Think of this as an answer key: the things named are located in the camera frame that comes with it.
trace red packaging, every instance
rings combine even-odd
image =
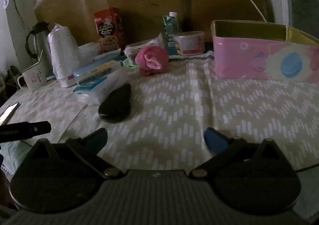
[[[125,48],[122,18],[119,8],[109,8],[94,13],[96,29],[101,37],[101,51],[109,52]]]

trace white mug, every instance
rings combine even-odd
[[[18,77],[17,82],[20,88],[23,88],[19,83],[19,79],[23,77],[28,88],[34,92],[39,89],[41,86],[44,86],[47,83],[43,66],[40,62],[35,63],[26,70],[22,72],[22,75]]]

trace smartphone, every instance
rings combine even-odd
[[[20,106],[20,103],[17,102],[11,106],[9,106],[4,113],[0,116],[0,126],[5,125],[9,119],[11,118],[12,114],[16,111],[16,109]]]

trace pink tin box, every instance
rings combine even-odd
[[[313,36],[259,21],[216,20],[211,28],[219,77],[319,81],[319,40]]]

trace metal screw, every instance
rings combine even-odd
[[[104,170],[106,176],[117,176],[119,173],[120,171],[116,168],[107,168]]]
[[[205,177],[205,176],[207,176],[207,174],[208,174],[207,171],[204,170],[204,169],[195,169],[195,170],[192,171],[192,175],[194,177],[197,177],[197,178]]]

